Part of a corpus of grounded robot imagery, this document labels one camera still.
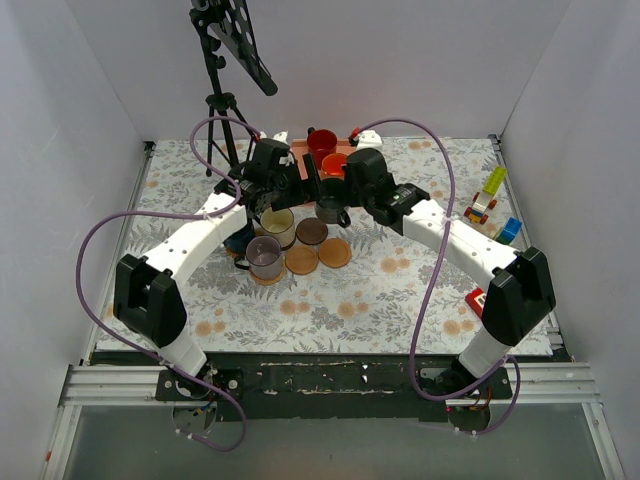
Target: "brown disc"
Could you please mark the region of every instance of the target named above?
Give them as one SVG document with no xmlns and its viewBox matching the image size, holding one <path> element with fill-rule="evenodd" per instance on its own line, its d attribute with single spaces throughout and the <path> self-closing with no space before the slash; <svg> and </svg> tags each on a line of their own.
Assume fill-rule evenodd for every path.
<svg viewBox="0 0 640 480">
<path fill-rule="evenodd" d="M 305 218 L 296 228 L 298 240 L 307 245 L 319 245 L 324 242 L 329 234 L 327 224 L 317 218 Z"/>
<path fill-rule="evenodd" d="M 225 247 L 225 250 L 227 251 L 227 255 L 229 255 L 231 258 L 236 258 L 236 257 L 242 257 L 244 256 L 244 253 L 236 253 L 236 252 L 232 252 L 231 250 L 229 250 L 228 248 Z"/>
<path fill-rule="evenodd" d="M 292 273 L 307 275 L 318 266 L 318 254 L 309 245 L 296 245 L 287 252 L 284 263 Z"/>
<path fill-rule="evenodd" d="M 284 278 L 285 273 L 287 273 L 287 267 L 282 265 L 282 271 L 280 272 L 280 274 L 276 278 L 272 278 L 271 280 L 263 280 L 262 278 L 258 278 L 258 277 L 256 277 L 254 275 L 254 273 L 252 271 L 249 271 L 249 273 L 251 274 L 251 278 L 253 278 L 253 280 L 258 285 L 263 285 L 263 286 L 266 287 L 266 286 L 269 286 L 269 285 L 275 285 L 280 280 L 282 280 Z"/>
<path fill-rule="evenodd" d="M 341 238 L 330 238 L 320 245 L 318 256 L 327 267 L 344 267 L 351 260 L 351 247 Z"/>
</svg>

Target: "tripod stand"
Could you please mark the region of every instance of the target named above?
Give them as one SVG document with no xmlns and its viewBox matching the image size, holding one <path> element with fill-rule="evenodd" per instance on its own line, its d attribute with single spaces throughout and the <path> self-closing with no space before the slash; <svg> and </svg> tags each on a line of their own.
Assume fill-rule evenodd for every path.
<svg viewBox="0 0 640 480">
<path fill-rule="evenodd" d="M 221 116 L 227 116 L 227 111 L 231 110 L 239 120 L 246 122 L 244 116 L 238 109 L 235 96 L 232 93 L 222 92 L 218 70 L 223 69 L 227 62 L 224 57 L 215 53 L 220 49 L 222 43 L 225 44 L 267 95 L 274 95 L 278 91 L 278 87 L 271 79 L 271 75 L 266 71 L 258 56 L 251 19 L 244 0 L 218 0 L 213 2 L 213 4 L 207 2 L 204 8 L 199 7 L 192 9 L 189 12 L 189 16 L 191 17 L 191 23 L 200 37 L 205 66 L 213 88 L 213 94 L 206 98 L 207 105 L 209 106 L 209 116 L 212 117 L 216 113 Z M 219 39 L 209 34 L 210 28 Z M 213 149 L 215 148 L 229 165 L 234 167 L 239 165 L 239 160 L 231 125 L 228 121 L 222 121 L 221 123 L 227 154 L 223 152 L 214 140 L 214 126 L 213 122 L 210 122 L 207 134 L 207 162 L 211 164 Z M 258 139 L 250 130 L 247 130 L 247 132 L 250 138 L 246 157 L 248 160 L 253 144 Z M 207 176 L 211 176 L 211 171 L 207 170 L 206 174 Z"/>
</svg>

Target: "orange cup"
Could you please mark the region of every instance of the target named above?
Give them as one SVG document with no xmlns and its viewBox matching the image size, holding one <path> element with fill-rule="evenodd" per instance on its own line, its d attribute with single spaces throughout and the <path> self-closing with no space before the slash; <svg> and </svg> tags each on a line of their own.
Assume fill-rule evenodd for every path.
<svg viewBox="0 0 640 480">
<path fill-rule="evenodd" d="M 331 153 L 322 160 L 322 171 L 330 177 L 344 177 L 347 156 L 344 153 Z"/>
</svg>

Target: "floral tablecloth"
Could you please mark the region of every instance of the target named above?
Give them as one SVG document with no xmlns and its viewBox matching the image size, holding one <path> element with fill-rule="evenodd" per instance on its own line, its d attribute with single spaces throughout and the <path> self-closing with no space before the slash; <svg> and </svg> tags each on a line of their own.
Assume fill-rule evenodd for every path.
<svg viewBox="0 0 640 480">
<path fill-rule="evenodd" d="M 455 212 L 462 214 L 474 193 L 497 165 L 485 139 L 444 139 L 455 169 Z M 204 154 L 205 142 L 200 142 Z M 240 142 L 240 158 L 247 145 Z M 438 148 L 428 139 L 385 138 L 382 148 L 389 170 L 400 182 L 429 191 L 445 206 L 449 192 L 446 168 Z M 218 157 L 216 166 L 225 168 Z M 192 156 L 186 141 L 158 143 L 138 207 L 144 210 L 195 212 L 210 194 L 216 178 Z M 477 228 L 492 235 L 513 215 L 506 189 L 489 221 Z M 313 209 L 294 209 L 296 222 Z M 351 245 L 353 257 L 344 268 L 322 264 L 310 275 L 287 273 L 273 286 L 257 285 L 247 272 L 234 268 L 220 247 L 196 270 L 182 291 L 189 330 L 205 351 L 406 353 L 422 295 L 433 271 L 435 253 L 374 223 L 362 209 L 351 209 L 346 230 L 329 227 L 329 237 Z M 132 223 L 127 251 L 140 255 L 169 236 L 180 221 L 138 217 Z M 524 248 L 522 239 L 514 242 Z M 427 310 L 419 353 L 459 353 L 480 326 L 464 296 L 476 287 L 462 271 L 445 262 Z M 113 318 L 104 319 L 125 337 L 141 342 Z M 102 334 L 97 350 L 126 350 Z M 542 325 L 517 347 L 516 353 L 550 355 Z"/>
</svg>

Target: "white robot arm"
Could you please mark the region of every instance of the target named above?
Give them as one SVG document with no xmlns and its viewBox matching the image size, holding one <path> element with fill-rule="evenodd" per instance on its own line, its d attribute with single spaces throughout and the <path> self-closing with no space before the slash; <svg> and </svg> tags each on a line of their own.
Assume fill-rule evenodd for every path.
<svg viewBox="0 0 640 480">
<path fill-rule="evenodd" d="M 288 147 L 280 142 L 270 145 L 269 152 L 275 150 L 280 157 L 289 155 Z M 297 172 L 296 165 L 280 163 L 278 155 L 271 153 L 267 155 L 270 168 Z M 305 158 L 305 164 L 307 171 L 313 169 L 310 158 Z M 291 206 L 318 200 L 321 189 L 315 173 L 302 183 L 297 177 L 287 183 L 286 192 L 273 196 L 241 177 L 244 205 L 220 217 L 183 225 L 141 258 L 125 256 L 116 270 L 115 316 L 143 335 L 167 361 L 197 375 L 206 357 L 185 328 L 187 315 L 180 288 L 214 249 L 246 226 L 248 217 L 255 217 L 269 204 Z M 445 224 L 451 221 L 446 259 L 487 292 L 483 327 L 452 365 L 457 370 L 456 381 L 463 382 L 452 385 L 452 391 L 487 373 L 555 307 L 548 265 L 540 251 L 532 247 L 517 252 L 461 220 L 447 218 L 426 192 L 411 184 L 396 185 L 378 150 L 365 148 L 349 156 L 345 191 L 352 192 L 352 206 L 363 206 L 378 223 L 433 250 L 439 249 Z M 213 193 L 198 213 L 215 212 L 232 200 L 224 191 Z"/>
</svg>

